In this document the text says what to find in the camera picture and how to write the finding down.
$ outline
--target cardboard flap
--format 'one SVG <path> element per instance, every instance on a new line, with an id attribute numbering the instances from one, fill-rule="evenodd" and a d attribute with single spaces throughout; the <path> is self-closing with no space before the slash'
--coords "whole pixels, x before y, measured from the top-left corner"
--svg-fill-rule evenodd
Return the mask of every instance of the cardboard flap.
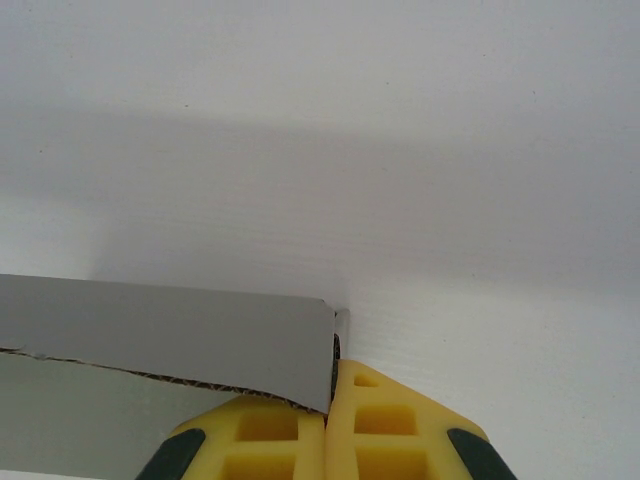
<path id="1" fill-rule="evenodd" d="M 335 313 L 322 300 L 0 275 L 0 348 L 330 403 Z"/>

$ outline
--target gray cardboard sheet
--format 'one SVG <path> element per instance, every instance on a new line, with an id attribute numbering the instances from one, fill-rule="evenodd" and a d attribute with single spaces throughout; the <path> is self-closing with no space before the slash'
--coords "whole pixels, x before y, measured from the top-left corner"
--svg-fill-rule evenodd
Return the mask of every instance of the gray cardboard sheet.
<path id="1" fill-rule="evenodd" d="M 323 413 L 334 328 L 317 299 L 0 275 L 4 350 L 256 390 Z"/>
<path id="2" fill-rule="evenodd" d="M 18 355 L 0 355 L 0 386 L 0 470 L 103 480 L 133 480 L 177 425 L 235 396 Z"/>

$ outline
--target corrugated cardboard edge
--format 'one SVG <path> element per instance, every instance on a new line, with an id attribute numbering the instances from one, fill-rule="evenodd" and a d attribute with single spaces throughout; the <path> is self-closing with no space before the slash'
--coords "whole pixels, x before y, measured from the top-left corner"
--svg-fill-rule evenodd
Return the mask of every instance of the corrugated cardboard edge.
<path id="1" fill-rule="evenodd" d="M 174 385 L 183 385 L 185 387 L 194 387 L 194 388 L 202 388 L 205 390 L 214 390 L 217 392 L 231 392 L 231 393 L 237 393 L 238 395 L 252 395 L 252 396 L 257 396 L 257 397 L 261 397 L 261 398 L 268 398 L 268 399 L 272 399 L 272 400 L 277 400 L 280 401 L 286 405 L 289 405 L 290 407 L 295 408 L 296 410 L 302 410 L 308 413 L 322 413 L 319 412 L 313 408 L 309 408 L 309 407 L 305 407 L 304 405 L 294 402 L 293 400 L 289 400 L 285 397 L 280 397 L 278 395 L 273 395 L 271 393 L 268 392 L 262 392 L 259 390 L 252 390 L 250 388 L 242 388 L 242 387 L 234 387 L 234 386 L 230 386 L 230 385 L 222 385 L 222 384 L 216 384 L 216 383 L 207 383 L 207 382 L 200 382 L 198 380 L 188 380 L 186 378 L 175 378 L 175 377 L 170 377 L 168 375 L 155 375 L 152 373 L 145 373 L 145 372 L 133 372 L 131 370 L 125 370 L 122 368 L 115 368 L 115 367 L 108 367 L 105 365 L 98 365 L 95 363 L 86 363 L 86 362 L 82 362 L 80 360 L 71 360 L 71 359 L 66 359 L 66 358 L 51 358 L 51 357 L 35 357 L 33 355 L 29 355 L 27 353 L 22 353 L 18 350 L 11 350 L 11 349 L 5 349 L 5 348 L 0 348 L 0 354 L 6 354 L 6 355 L 17 355 L 17 356 L 21 356 L 21 357 L 28 357 L 28 358 L 32 358 L 34 360 L 37 361 L 51 361 L 51 362 L 64 362 L 64 363 L 75 363 L 78 365 L 86 365 L 89 367 L 95 367 L 95 368 L 104 368 L 106 370 L 114 370 L 117 372 L 124 372 L 124 373 L 130 373 L 132 375 L 137 375 L 140 377 L 144 377 L 144 378 L 148 378 L 150 380 L 156 380 L 159 382 L 165 382 L 165 383 L 172 383 Z"/>

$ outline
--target white wall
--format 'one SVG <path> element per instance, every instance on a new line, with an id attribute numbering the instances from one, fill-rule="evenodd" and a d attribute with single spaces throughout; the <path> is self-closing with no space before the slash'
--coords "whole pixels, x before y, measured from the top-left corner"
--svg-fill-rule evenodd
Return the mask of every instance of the white wall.
<path id="1" fill-rule="evenodd" d="M 130 3 L 3 6 L 3 272 L 324 297 L 520 478 L 638 471 L 636 2 Z"/>

